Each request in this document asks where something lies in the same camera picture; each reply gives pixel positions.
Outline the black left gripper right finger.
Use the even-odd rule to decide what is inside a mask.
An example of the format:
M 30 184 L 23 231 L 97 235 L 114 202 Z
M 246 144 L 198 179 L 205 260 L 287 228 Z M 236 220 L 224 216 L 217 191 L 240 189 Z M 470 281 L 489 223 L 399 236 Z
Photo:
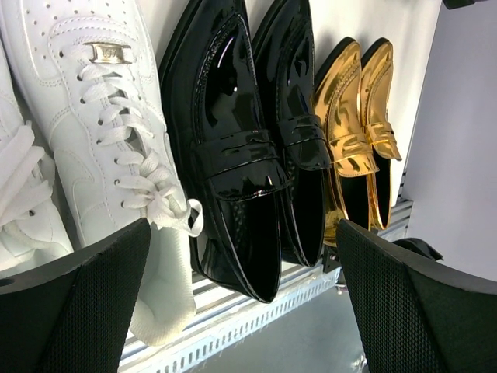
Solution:
M 342 219 L 337 249 L 371 372 L 494 372 L 496 283 Z

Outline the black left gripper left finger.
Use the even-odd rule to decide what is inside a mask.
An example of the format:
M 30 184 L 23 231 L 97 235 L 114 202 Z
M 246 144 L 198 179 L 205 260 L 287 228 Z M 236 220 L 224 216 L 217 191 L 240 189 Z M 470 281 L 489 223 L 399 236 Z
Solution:
M 115 372 L 149 252 L 141 218 L 1 281 L 3 372 Z

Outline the gold loafer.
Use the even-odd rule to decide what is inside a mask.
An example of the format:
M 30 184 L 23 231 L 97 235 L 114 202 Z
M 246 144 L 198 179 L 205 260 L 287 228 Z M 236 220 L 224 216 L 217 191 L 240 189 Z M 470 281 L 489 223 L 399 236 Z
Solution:
M 377 170 L 359 115 L 360 45 L 342 39 L 315 75 L 315 114 L 328 145 L 331 167 L 325 202 L 324 244 L 336 245 L 342 219 L 370 227 L 367 177 Z
M 388 103 L 394 71 L 393 44 L 377 39 L 361 58 L 360 123 L 377 171 L 367 176 L 370 227 L 384 230 L 391 221 L 391 161 L 400 161 Z

